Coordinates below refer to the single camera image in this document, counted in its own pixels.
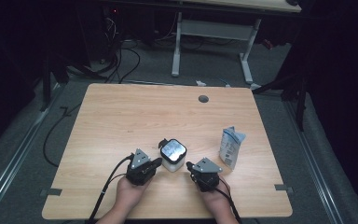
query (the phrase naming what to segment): desk shelf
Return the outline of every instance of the desk shelf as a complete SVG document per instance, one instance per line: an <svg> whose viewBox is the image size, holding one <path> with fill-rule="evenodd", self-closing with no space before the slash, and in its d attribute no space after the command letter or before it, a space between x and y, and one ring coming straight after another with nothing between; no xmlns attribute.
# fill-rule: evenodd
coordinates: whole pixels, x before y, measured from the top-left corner
<svg viewBox="0 0 358 224"><path fill-rule="evenodd" d="M172 76L179 77L181 36L197 35L247 41L247 45L242 53L240 53L240 61L245 81L248 84L252 84L253 79L249 69L248 56L255 41L260 22L261 20L258 19L253 26L246 26L221 22L182 20L182 13L179 12L176 29L176 46L172 62Z"/></svg>

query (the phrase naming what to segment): gray carpet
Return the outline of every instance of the gray carpet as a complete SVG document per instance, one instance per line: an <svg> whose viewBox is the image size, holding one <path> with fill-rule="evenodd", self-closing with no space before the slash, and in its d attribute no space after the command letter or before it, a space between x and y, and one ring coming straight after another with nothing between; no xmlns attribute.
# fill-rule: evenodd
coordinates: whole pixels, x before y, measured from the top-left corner
<svg viewBox="0 0 358 224"><path fill-rule="evenodd" d="M238 54L226 53L222 50L210 51L214 48L214 45L202 46L196 50L183 49L179 77L171 77L173 46L156 45L152 48L128 42L123 47L130 48L132 46L136 46L132 50L140 55L141 62L125 78L124 83L137 80L194 86L196 80L201 80L208 86L225 86L225 82L227 82L232 87L249 87L244 82ZM266 84L275 78L289 49L290 46L277 47L272 50L265 49L260 45L253 47L249 64L256 84ZM122 62L118 69L119 74L125 75L137 64L137 60L138 58L133 52L123 49ZM63 109L61 107L73 108L81 103L86 88L91 82L96 81L71 76L71 80L63 88L62 94L49 110L28 155L0 202L0 223L64 222L64 220L45 220L41 217L46 198L41 197L40 192L42 189L50 187L56 172L56 168L44 159L43 145L50 128L62 117ZM34 122L39 113L39 108L42 106L41 85L36 87L35 92L36 98L12 121L10 127L0 139L0 176L5 171L11 157L16 152L23 136ZM283 182L293 189L293 192L289 193L289 199L294 213L290 217L259 218L258 221L262 224L330 223L329 216L310 174L310 168L306 163L296 126L292 124L290 115L277 93L279 91L267 91L256 95L255 99ZM76 114L77 110L71 113L70 117L63 119L49 136L46 150L48 157L55 163L60 162L66 141L76 120ZM320 165L326 183L331 189L343 222L358 223L356 194L324 136L323 128L315 111L313 111L309 97L304 127L304 134L316 161ZM245 219L243 222L255 223L252 219ZM70 223L84 223L84 221L78 220Z"/></svg>

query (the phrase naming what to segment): black tape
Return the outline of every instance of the black tape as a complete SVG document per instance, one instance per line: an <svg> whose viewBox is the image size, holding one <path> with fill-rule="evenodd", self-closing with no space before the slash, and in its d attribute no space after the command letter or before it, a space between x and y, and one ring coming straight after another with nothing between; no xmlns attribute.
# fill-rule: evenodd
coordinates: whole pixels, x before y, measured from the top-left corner
<svg viewBox="0 0 358 224"><path fill-rule="evenodd" d="M293 194L293 188L287 187L286 185L275 185L275 190L285 190L288 194Z"/></svg>
<svg viewBox="0 0 358 224"><path fill-rule="evenodd" d="M41 197L47 197L48 195L60 196L61 192L62 189L42 189L42 191L40 191L40 196Z"/></svg>
<svg viewBox="0 0 358 224"><path fill-rule="evenodd" d="M162 148L165 147L165 145L167 145L168 140L164 138L164 140L162 140L161 142L158 143L158 148Z"/></svg>

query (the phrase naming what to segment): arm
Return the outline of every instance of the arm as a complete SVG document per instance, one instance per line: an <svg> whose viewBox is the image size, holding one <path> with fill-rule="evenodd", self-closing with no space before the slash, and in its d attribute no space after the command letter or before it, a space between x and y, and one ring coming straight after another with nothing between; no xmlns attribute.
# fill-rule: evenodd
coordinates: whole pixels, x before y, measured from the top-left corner
<svg viewBox="0 0 358 224"><path fill-rule="evenodd" d="M217 188L229 196L229 185L222 176L220 176L220 179L221 181ZM220 192L216 190L207 192L200 191L200 196L208 211L213 215L217 224L238 224L238 221L235 219L234 214L231 211L231 206L227 198Z"/></svg>
<svg viewBox="0 0 358 224"><path fill-rule="evenodd" d="M150 184L147 181L143 186L133 186L133 184L124 176L118 180L116 201L112 209L109 210L98 224L121 224L124 223L128 214L138 202L141 201L145 190Z"/></svg>

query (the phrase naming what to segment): wooden table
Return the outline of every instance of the wooden table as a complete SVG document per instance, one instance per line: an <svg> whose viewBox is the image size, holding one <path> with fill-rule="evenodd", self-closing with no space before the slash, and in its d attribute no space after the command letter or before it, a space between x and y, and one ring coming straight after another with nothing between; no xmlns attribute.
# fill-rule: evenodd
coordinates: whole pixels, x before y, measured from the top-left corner
<svg viewBox="0 0 358 224"><path fill-rule="evenodd" d="M209 97L208 103L199 96ZM234 171L220 160L223 129L246 134ZM158 143L176 138L187 147L186 161L209 158L224 171L241 217L289 217L292 207L252 92L245 88L91 84L78 113L43 209L46 219L87 219L107 177L126 156L140 148L159 157ZM125 162L117 174L126 172ZM96 217L113 205L113 181ZM157 173L129 218L206 218L186 166Z"/></svg>

